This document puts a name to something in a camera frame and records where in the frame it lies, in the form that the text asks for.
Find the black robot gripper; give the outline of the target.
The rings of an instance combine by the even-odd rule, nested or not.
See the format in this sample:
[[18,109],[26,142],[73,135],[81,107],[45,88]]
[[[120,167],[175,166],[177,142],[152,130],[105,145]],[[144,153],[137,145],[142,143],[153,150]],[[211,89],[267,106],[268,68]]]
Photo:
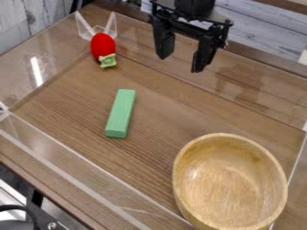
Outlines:
[[216,0],[149,0],[154,50],[160,59],[173,52],[175,31],[199,39],[192,73],[211,64],[219,48],[225,47],[233,21],[215,10]]

